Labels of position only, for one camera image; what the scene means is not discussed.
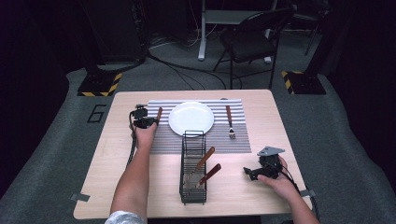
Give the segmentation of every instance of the chair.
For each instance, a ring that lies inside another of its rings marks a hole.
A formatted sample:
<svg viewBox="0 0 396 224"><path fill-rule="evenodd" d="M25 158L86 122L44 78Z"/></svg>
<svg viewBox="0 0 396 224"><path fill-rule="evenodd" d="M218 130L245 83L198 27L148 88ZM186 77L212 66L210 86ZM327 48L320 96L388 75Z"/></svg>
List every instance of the chair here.
<svg viewBox="0 0 396 224"><path fill-rule="evenodd" d="M276 65L276 53L279 43L280 31L288 23L292 16L291 8L282 8L259 12L241 21L232 30L227 30L219 37L224 51L216 63L213 71L216 71L220 63L230 62L230 89L233 88L233 63L251 63L254 60L274 56L272 68L241 77L256 75L271 71L269 89L272 88L274 70ZM264 31L270 29L273 32L266 37ZM222 60L229 53L230 59Z"/></svg>
<svg viewBox="0 0 396 224"><path fill-rule="evenodd" d="M311 48L320 24L323 22L327 12L330 10L330 5L325 4L327 1L321 1L321 4L316 2L317 1L314 0L294 0L292 3L294 13L291 19L291 24L299 26L302 25L304 28L311 29L311 33L309 34L311 38L309 39L308 47L304 54L305 56Z"/></svg>

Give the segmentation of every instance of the utensil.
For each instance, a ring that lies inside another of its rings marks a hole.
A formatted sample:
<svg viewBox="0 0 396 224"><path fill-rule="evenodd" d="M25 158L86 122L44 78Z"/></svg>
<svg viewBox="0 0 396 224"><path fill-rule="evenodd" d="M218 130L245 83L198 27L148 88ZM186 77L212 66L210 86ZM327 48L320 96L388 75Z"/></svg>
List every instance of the utensil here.
<svg viewBox="0 0 396 224"><path fill-rule="evenodd" d="M215 152L215 148L211 147L206 154L201 158L200 161L198 161L197 165L195 166L194 170L191 172L190 175L187 176L187 179L183 182L183 185L186 184L186 182L194 175L194 173L201 168L202 165L209 159L209 157Z"/></svg>
<svg viewBox="0 0 396 224"><path fill-rule="evenodd" d="M202 177L200 179L200 181L198 181L198 183L195 185L195 188L199 188L201 185L203 185L210 177L212 177L215 173L217 173L219 170L221 169L221 165L218 163L215 167L213 167L209 173L207 173L206 175L204 175L204 177Z"/></svg>
<svg viewBox="0 0 396 224"><path fill-rule="evenodd" d="M230 131L228 132L228 135L230 136L231 139L235 139L236 134L235 131L233 130L233 119L231 118L231 109L229 105L226 105L225 108L227 109L228 123L230 124Z"/></svg>
<svg viewBox="0 0 396 224"><path fill-rule="evenodd" d="M160 107L160 108L158 108L158 113L157 113L157 120L158 120L158 123L160 123L160 119L161 119L161 115L163 114L163 108L162 107Z"/></svg>

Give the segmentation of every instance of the gray striped placemat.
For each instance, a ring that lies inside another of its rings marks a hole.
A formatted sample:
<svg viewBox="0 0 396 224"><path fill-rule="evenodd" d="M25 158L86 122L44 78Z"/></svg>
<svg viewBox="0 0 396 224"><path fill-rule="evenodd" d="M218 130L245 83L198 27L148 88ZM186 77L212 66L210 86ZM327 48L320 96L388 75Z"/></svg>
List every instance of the gray striped placemat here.
<svg viewBox="0 0 396 224"><path fill-rule="evenodd" d="M180 154L182 136L178 135L168 124L169 113L184 102L200 102L207 105L215 116L212 128L206 133L206 150L216 148L216 153L250 153L248 130L245 121L244 108L240 99L235 100L150 100L148 116L156 118L160 107L163 108L161 120L155 134L151 154ZM230 139L229 124L225 106L229 105L233 117L235 139Z"/></svg>

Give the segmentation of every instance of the person's left hand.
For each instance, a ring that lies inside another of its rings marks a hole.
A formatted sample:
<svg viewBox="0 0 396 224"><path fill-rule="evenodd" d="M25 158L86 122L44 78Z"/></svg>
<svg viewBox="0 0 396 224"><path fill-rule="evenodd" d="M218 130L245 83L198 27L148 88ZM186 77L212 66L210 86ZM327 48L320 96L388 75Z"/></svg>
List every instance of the person's left hand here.
<svg viewBox="0 0 396 224"><path fill-rule="evenodd" d="M136 147L151 147L155 131L157 130L157 123L154 122L147 129L136 128L134 125L133 128L136 134Z"/></svg>

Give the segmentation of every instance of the wooden tabletop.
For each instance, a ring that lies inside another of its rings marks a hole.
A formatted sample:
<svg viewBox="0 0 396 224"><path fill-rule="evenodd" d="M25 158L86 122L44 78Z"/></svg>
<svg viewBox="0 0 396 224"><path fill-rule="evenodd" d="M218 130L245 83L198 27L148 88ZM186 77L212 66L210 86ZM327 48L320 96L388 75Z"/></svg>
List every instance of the wooden tabletop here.
<svg viewBox="0 0 396 224"><path fill-rule="evenodd" d="M147 104L149 100L220 98L242 100L251 153L215 152L207 162L207 167L220 163L221 170L207 181L206 203L187 205L181 202L178 192L181 155L150 155L148 217L224 217L289 213L290 208L285 201L263 183L250 181L243 170L243 167L260 168L257 152L264 147L280 147L286 150L280 155L288 163L296 184L300 190L305 189L270 91L127 91L119 92L114 97L81 190L82 194L91 197L87 202L77 202L74 217L108 217L114 190L131 151L132 138L128 118L136 104ZM312 207L309 199L304 200Z"/></svg>

